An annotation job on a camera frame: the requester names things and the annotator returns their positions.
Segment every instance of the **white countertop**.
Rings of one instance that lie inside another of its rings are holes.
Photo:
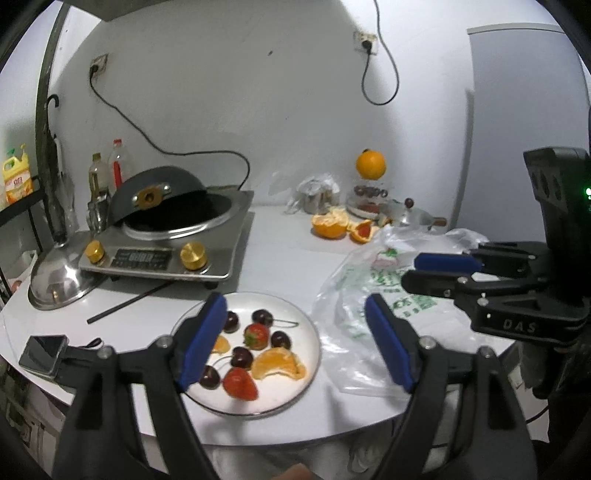
[[[258,291],[282,297],[311,312],[324,281],[357,247],[349,239],[328,241],[310,233],[310,215],[282,214],[282,207],[254,207],[252,224],[238,286],[229,281],[227,291]],[[170,332],[176,321],[208,292],[199,284],[177,282],[98,322],[86,319],[122,303],[160,281],[121,278],[103,283],[84,298],[62,309],[41,312],[27,299],[28,281],[0,312],[0,355],[33,383],[67,404],[73,396],[58,385],[18,367],[31,335],[67,335],[70,345],[84,345],[95,337],[117,351],[145,348]],[[154,434],[144,388],[134,385],[139,430]],[[405,403],[392,398],[361,397],[340,393],[320,368],[310,388],[290,408],[262,419],[220,416],[183,396],[202,443],[207,445],[277,445],[303,442],[351,432],[401,414]]]

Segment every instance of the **power cord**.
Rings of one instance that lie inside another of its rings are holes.
[[[389,104],[390,102],[392,102],[392,100],[394,100],[396,98],[398,91],[400,90],[400,75],[398,74],[398,67],[396,66],[396,61],[394,60],[394,56],[392,55],[392,52],[390,52],[390,49],[388,48],[388,45],[386,44],[386,42],[384,41],[384,37],[382,36],[382,26],[381,26],[378,0],[374,0],[374,5],[375,5],[376,16],[377,16],[379,42],[382,44],[382,46],[384,47],[384,50],[388,54],[388,58],[390,59],[390,62],[392,62],[392,68],[394,69],[394,75],[396,77],[396,89],[394,90],[394,93],[392,94],[392,96],[388,100],[386,100],[385,102],[375,102],[374,100],[369,98],[367,92],[365,91],[365,77],[366,77],[366,75],[368,73],[368,69],[369,69],[369,61],[371,59],[372,44],[369,40],[364,40],[363,42],[361,42],[361,46],[363,48],[365,48],[368,58],[367,58],[367,61],[365,62],[365,69],[363,70],[363,76],[361,77],[361,92],[363,93],[363,96],[365,97],[365,99],[369,103],[371,103],[372,105],[384,106],[384,105]]]
[[[116,105],[113,105],[112,103],[109,103],[107,100],[105,100],[103,98],[103,96],[99,92],[96,91],[95,86],[92,83],[92,77],[95,74],[95,72],[98,71],[98,69],[99,68],[97,65],[93,65],[90,68],[89,83],[90,83],[90,88],[92,89],[92,91],[100,99],[101,102],[103,102],[106,106],[115,110],[118,114],[120,114],[121,117],[123,117],[123,119],[125,121],[127,121],[127,123],[129,123],[132,127],[134,127],[141,134],[141,136],[144,137],[146,142],[148,142],[149,145],[153,149],[160,152],[162,155],[169,155],[171,157],[188,157],[190,155],[211,155],[211,154],[218,154],[218,153],[227,153],[227,154],[231,154],[231,155],[236,155],[237,157],[240,157],[242,160],[244,160],[244,163],[246,164],[246,175],[244,177],[244,180],[242,180],[242,183],[238,186],[238,190],[240,190],[244,186],[244,184],[248,180],[248,177],[251,175],[251,163],[248,161],[248,159],[243,154],[241,154],[240,152],[237,152],[235,150],[198,150],[198,151],[194,151],[194,152],[173,152],[173,151],[169,151],[169,150],[165,150],[163,148],[160,148],[158,145],[156,145],[156,143],[154,143],[154,141],[148,136],[148,134],[146,132],[144,132],[140,127],[138,127],[133,122],[133,120],[131,120],[127,115],[125,115]]]
[[[537,419],[539,419],[544,413],[546,413],[548,411],[549,406],[546,405],[544,408],[542,408],[542,410],[540,410],[538,413],[536,413],[533,417],[528,418],[525,423],[526,424],[530,424],[533,421],[536,421]]]

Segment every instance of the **peeled orange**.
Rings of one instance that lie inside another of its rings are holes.
[[[319,236],[324,238],[339,238],[347,232],[349,215],[343,209],[334,208],[326,215],[314,215],[312,227]]]
[[[274,374],[301,380],[306,376],[306,368],[298,356],[287,348],[269,348],[254,359],[251,375],[255,380],[262,380]]]
[[[230,351],[230,342],[223,335],[218,335],[212,353],[226,353]]]

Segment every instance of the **black pot lid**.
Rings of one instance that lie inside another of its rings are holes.
[[[152,209],[191,192],[205,192],[205,187],[187,170],[172,166],[145,170],[117,189],[109,207],[109,223],[117,224],[134,212]]]

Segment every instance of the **plastic bag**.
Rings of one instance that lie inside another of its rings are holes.
[[[381,293],[392,311],[406,318],[419,335],[430,335],[446,348],[475,352],[481,345],[491,345],[500,352],[511,344],[472,332],[469,318],[453,300],[408,294],[400,284],[418,253],[459,254],[486,241],[465,229],[435,235],[386,226],[370,243],[349,254],[324,283],[312,309],[322,341],[323,366],[341,392],[408,397],[392,383],[365,322],[365,299],[372,293]]]
[[[291,198],[285,206],[284,213],[293,214],[302,208],[304,196],[314,196],[320,192],[330,192],[331,205],[339,204],[340,187],[334,175],[323,173],[315,177],[308,177],[292,190]]]

